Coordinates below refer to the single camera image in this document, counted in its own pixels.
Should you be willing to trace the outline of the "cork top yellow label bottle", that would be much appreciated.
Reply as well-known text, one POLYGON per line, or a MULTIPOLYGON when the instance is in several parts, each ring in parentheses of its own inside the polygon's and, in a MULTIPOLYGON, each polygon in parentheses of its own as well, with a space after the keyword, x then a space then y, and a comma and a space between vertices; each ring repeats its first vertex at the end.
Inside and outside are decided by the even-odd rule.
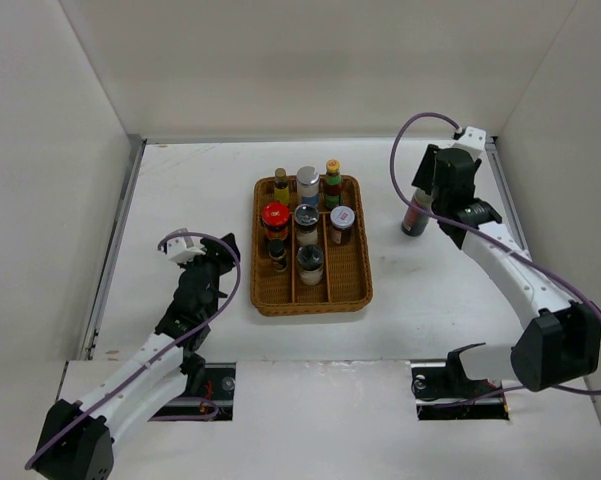
POLYGON ((274 173, 274 200, 285 206, 290 205, 289 183, 284 168, 277 168, 274 173))

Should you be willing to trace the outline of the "yellow cap green label bottle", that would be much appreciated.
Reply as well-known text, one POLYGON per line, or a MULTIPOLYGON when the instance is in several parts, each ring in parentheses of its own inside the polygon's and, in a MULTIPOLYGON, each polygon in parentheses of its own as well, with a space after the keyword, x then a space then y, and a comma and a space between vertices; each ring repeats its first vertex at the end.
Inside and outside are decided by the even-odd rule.
POLYGON ((324 177, 324 204, 329 210, 333 210, 341 204, 342 177, 340 162, 331 159, 326 162, 326 174, 324 177))

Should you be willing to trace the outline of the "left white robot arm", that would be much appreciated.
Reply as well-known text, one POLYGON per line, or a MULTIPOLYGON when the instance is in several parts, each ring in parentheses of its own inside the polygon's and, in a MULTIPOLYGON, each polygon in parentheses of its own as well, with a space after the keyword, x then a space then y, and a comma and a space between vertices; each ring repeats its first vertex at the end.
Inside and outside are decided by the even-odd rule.
POLYGON ((54 403, 27 470, 46 479, 106 479, 138 427, 172 399, 203 390, 205 361, 197 351, 236 295, 222 292, 220 279, 241 271, 241 254, 231 233, 217 238, 186 229, 168 234, 157 248, 182 270, 165 314, 108 379, 75 401, 54 403))

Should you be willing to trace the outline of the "red lid chili sauce jar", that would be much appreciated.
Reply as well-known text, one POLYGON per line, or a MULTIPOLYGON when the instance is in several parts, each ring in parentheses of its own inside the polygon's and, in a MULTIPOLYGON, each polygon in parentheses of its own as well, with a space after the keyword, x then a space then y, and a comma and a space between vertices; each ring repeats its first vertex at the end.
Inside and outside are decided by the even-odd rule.
POLYGON ((289 235, 291 212, 289 207, 280 202, 270 202, 262 210, 261 223, 268 241, 285 242, 289 235))

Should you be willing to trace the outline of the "black cap soy sauce bottle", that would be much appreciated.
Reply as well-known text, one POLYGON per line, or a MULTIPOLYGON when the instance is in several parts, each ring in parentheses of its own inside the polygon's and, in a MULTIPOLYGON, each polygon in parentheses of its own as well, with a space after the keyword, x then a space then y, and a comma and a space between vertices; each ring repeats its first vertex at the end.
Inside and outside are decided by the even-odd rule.
POLYGON ((412 198, 411 206, 408 207, 401 223, 402 231, 410 237, 422 235, 427 227, 429 216, 420 210, 430 212, 432 197, 422 189, 417 189, 412 198))

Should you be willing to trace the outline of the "small white red lid jar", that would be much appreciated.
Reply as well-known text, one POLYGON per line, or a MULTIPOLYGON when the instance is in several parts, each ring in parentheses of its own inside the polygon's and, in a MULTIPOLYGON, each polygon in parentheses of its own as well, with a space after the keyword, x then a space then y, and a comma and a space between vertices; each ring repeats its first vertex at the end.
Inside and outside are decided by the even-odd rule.
POLYGON ((337 206, 331 211, 329 221, 331 241, 337 245, 346 244, 351 237, 356 221, 354 210, 345 205, 337 206))

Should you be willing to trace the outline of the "black cap spice bottle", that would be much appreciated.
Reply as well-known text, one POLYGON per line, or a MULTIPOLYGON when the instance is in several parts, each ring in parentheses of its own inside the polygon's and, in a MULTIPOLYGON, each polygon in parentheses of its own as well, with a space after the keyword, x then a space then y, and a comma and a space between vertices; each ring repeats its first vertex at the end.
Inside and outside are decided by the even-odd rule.
POLYGON ((281 273, 287 269, 286 248, 282 240, 270 240, 268 243, 268 254, 275 272, 281 273))

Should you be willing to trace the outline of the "brown wicker divided basket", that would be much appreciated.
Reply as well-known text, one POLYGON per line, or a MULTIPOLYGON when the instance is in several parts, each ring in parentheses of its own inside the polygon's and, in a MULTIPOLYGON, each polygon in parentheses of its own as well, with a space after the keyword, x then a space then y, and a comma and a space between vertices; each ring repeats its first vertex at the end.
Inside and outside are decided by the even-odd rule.
POLYGON ((274 179, 259 179, 254 186, 250 296, 253 306, 264 316, 293 316, 355 312, 372 299, 372 276, 365 231, 360 186, 352 176, 342 180, 343 203, 352 208, 355 222, 350 239, 342 245, 330 236, 330 213, 319 207, 317 244, 324 253, 320 282, 309 286, 300 279, 296 253, 295 222, 288 222, 284 240, 287 268, 274 268, 268 253, 266 228, 262 222, 264 208, 274 201, 274 179))

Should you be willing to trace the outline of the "black lid shaker jar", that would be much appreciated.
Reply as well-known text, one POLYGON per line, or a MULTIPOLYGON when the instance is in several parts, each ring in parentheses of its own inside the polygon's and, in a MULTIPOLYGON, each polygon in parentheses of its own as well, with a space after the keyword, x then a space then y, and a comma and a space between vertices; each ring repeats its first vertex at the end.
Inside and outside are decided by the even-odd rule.
POLYGON ((307 286, 317 285, 324 273, 324 252, 315 244, 301 246, 296 255, 300 281, 307 286))

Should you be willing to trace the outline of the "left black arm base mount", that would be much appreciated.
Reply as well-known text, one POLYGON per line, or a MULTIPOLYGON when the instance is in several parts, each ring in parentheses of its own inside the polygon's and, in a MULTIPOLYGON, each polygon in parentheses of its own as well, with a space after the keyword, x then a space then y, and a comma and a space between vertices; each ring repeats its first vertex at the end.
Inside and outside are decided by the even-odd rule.
POLYGON ((187 383, 182 394, 170 400, 152 421, 231 421, 236 391, 237 365, 209 363, 193 354, 183 364, 187 383))

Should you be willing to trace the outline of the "steel top glass grinder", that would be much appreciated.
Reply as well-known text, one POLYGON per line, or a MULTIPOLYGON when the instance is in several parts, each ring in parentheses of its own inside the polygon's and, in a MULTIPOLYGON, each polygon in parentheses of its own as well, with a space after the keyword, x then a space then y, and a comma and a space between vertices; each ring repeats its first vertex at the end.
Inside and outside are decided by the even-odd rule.
POLYGON ((310 204, 300 204, 294 211, 296 241, 300 247, 318 243, 319 210, 310 204))

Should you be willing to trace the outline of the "silver lid blue label jar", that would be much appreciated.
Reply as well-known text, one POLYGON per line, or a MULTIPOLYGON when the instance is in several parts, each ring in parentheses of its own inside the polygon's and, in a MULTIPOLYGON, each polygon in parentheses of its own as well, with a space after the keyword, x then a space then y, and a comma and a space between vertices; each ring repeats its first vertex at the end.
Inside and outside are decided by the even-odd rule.
POLYGON ((320 197, 320 175, 312 166, 301 167, 296 174, 298 202, 317 207, 320 197))

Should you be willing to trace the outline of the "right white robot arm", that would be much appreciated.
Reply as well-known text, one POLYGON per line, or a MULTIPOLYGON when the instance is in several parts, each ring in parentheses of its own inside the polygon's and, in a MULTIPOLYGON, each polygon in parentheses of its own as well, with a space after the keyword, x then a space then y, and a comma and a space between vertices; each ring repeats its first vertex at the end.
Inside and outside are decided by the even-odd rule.
POLYGON ((413 186, 432 195, 441 230, 471 258, 515 312, 521 337, 512 345, 462 347, 444 370, 444 384, 463 396, 482 379, 516 380, 537 392, 586 376, 598 367, 601 323, 530 265, 501 215, 475 195, 478 161, 458 147, 428 145, 413 186))

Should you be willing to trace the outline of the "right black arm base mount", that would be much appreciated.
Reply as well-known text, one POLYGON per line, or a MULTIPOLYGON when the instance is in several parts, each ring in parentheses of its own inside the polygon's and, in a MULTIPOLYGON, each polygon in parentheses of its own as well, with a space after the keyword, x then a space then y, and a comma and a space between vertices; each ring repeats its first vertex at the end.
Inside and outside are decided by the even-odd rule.
POLYGON ((478 347, 470 344, 452 350, 444 359, 411 363, 411 392, 420 421, 509 419, 499 380, 470 380, 460 354, 478 347))

